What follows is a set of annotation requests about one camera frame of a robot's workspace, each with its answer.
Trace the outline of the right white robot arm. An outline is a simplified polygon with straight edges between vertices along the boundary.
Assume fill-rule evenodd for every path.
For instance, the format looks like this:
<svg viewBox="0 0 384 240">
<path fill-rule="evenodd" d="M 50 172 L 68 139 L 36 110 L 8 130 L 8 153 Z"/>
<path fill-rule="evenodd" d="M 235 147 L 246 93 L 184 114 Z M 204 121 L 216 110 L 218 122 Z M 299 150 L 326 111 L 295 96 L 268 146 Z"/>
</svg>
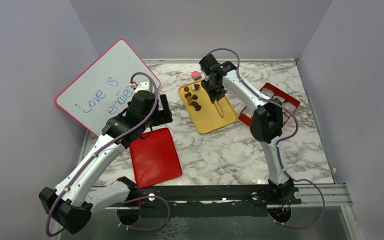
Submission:
<svg viewBox="0 0 384 240">
<path fill-rule="evenodd" d="M 282 102 L 272 100 L 258 91 L 230 61 L 219 63 L 212 54 L 208 54 L 199 61 L 199 65 L 205 75 L 201 86 L 212 103 L 221 100 L 227 91 L 231 91 L 252 111 L 249 129 L 264 151 L 269 172 L 268 196 L 272 202 L 282 203 L 294 188 L 293 181 L 285 172 L 278 144 L 284 126 Z"/>
</svg>

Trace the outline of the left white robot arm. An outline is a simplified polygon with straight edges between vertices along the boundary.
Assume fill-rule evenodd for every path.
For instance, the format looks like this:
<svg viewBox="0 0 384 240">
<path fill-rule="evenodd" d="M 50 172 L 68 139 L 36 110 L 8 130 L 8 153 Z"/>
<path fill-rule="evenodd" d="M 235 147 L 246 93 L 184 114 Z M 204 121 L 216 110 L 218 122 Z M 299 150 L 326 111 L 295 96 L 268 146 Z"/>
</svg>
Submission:
<svg viewBox="0 0 384 240">
<path fill-rule="evenodd" d="M 78 166 L 55 187 L 44 187 L 39 200 L 47 213 L 45 232 L 49 237 L 63 231 L 76 234 L 92 215 L 116 203 L 132 205 L 137 191 L 123 178 L 92 190 L 107 167 L 120 156 L 146 129 L 173 121 L 165 94 L 140 90 L 132 96 L 120 114 L 107 120 L 93 148 Z"/>
</svg>

